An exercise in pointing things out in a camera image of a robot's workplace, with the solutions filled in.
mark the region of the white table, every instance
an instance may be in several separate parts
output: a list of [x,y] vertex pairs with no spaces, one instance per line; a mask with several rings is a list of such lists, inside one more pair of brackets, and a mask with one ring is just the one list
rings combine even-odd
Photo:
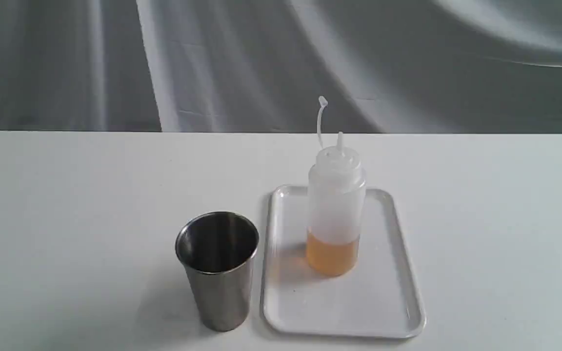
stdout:
[[[332,136],[327,136],[332,143]],[[562,136],[347,136],[397,202],[428,323],[408,342],[197,320],[178,229],[306,182],[313,135],[0,133],[0,351],[562,350]]]

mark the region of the cup rim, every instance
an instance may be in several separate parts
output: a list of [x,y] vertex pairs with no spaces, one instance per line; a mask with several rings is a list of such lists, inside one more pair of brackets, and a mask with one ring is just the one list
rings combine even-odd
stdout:
[[[181,236],[183,236],[183,233],[185,233],[185,231],[188,229],[188,227],[190,227],[190,225],[194,222],[196,222],[197,220],[201,219],[201,218],[205,218],[205,217],[209,217],[212,215],[217,215],[217,214],[232,214],[238,218],[240,218],[241,220],[244,220],[246,222],[246,224],[255,232],[256,234],[256,240],[255,240],[255,248],[253,249],[252,253],[244,260],[244,262],[242,262],[241,264],[233,267],[232,269],[229,269],[227,271],[221,271],[221,272],[207,272],[207,271],[201,271],[199,269],[196,269],[194,267],[192,267],[191,265],[183,262],[183,260],[181,260],[181,255],[179,255],[179,250],[178,250],[178,243],[179,243],[179,239],[181,238]],[[243,265],[247,264],[248,261],[250,261],[253,257],[255,257],[255,254],[257,253],[257,247],[259,246],[259,231],[257,231],[257,227],[253,224],[253,222],[250,221],[250,219],[248,219],[247,217],[244,217],[243,215],[239,214],[239,213],[233,213],[232,211],[212,211],[210,213],[205,213],[205,214],[201,214],[195,218],[192,218],[191,220],[189,220],[184,226],[183,228],[180,229],[179,233],[177,234],[177,238],[175,240],[175,254],[177,255],[177,259],[179,260],[179,262],[181,262],[181,264],[183,264],[183,266],[187,267],[188,269],[192,269],[193,271],[195,271],[196,273],[200,273],[200,274],[204,274],[204,275],[220,275],[220,274],[227,274],[227,273],[231,273],[232,271],[236,271],[237,269],[239,269],[240,267],[242,267]]]

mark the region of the stainless steel cup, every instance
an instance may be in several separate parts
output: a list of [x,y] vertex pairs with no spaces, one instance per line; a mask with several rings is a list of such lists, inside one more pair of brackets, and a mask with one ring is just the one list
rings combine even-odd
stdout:
[[246,319],[258,242],[255,225],[228,212],[203,214],[179,232],[175,251],[208,328],[230,331]]

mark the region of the plastic tray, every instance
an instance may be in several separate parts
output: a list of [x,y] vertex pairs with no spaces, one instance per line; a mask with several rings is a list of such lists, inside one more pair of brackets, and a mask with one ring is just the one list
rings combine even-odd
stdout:
[[307,190],[281,186],[270,200],[263,315],[280,332],[410,338],[426,317],[392,196],[368,189],[359,259],[328,278],[305,260]]

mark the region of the tray rim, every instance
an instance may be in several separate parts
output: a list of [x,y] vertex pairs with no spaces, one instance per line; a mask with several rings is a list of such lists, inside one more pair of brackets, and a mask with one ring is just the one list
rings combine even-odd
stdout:
[[388,193],[388,191],[385,191],[384,189],[380,189],[377,187],[367,187],[366,191],[376,191],[378,193],[382,193],[385,197],[388,197],[389,200],[392,202],[393,204],[393,212],[395,214],[396,217],[396,222],[397,225],[399,227],[399,232],[400,232],[400,239],[401,239],[401,244],[402,244],[402,248],[404,250],[404,257],[406,257],[406,261],[407,261],[407,265],[409,267],[409,277],[411,280],[411,283],[413,285],[413,293],[415,296],[415,300],[417,302],[418,305],[418,311],[420,313],[420,321],[417,324],[417,326],[413,329],[410,329],[409,331],[404,331],[404,332],[390,332],[390,333],[383,333],[383,334],[379,334],[379,335],[375,335],[375,334],[350,334],[350,333],[327,333],[327,332],[321,332],[321,331],[297,331],[296,329],[287,329],[283,326],[283,324],[279,324],[276,321],[276,318],[272,317],[272,315],[270,315],[270,311],[268,311],[267,308],[267,304],[266,304],[266,300],[268,299],[268,293],[266,293],[267,291],[267,287],[268,287],[268,271],[270,271],[271,267],[272,267],[272,262],[270,262],[270,260],[268,259],[268,256],[270,254],[270,252],[273,250],[272,247],[272,242],[270,240],[270,231],[272,229],[272,221],[274,220],[275,216],[273,216],[272,214],[274,212],[277,211],[277,205],[276,205],[276,199],[281,197],[281,193],[283,193],[283,191],[285,191],[285,189],[288,188],[304,188],[306,189],[307,186],[305,185],[301,185],[301,184],[283,184],[281,186],[278,186],[272,193],[270,193],[270,199],[269,199],[269,204],[268,204],[268,221],[267,221],[267,227],[266,227],[266,245],[265,245],[265,250],[264,250],[264,257],[263,257],[263,270],[261,272],[261,301],[260,301],[260,305],[261,305],[261,313],[263,314],[263,317],[265,319],[265,321],[276,331],[279,331],[281,333],[288,333],[288,334],[294,334],[294,335],[315,335],[315,336],[328,336],[328,337],[351,337],[351,338],[383,338],[383,339],[399,339],[399,340],[404,340],[404,339],[409,339],[409,338],[413,338],[413,337],[417,337],[418,335],[420,335],[420,333],[422,333],[422,331],[424,330],[424,327],[426,326],[426,313],[424,312],[424,304],[422,302],[422,296],[420,294],[420,290],[418,288],[418,284],[417,284],[417,279],[415,276],[415,270],[413,269],[413,260],[411,259],[411,256],[409,255],[409,251],[408,251],[408,245],[406,242],[406,238],[404,237],[404,232],[402,230],[402,227],[400,225],[400,220],[399,220],[399,214],[398,214],[398,210],[394,201],[394,198],[392,196],[392,194]]

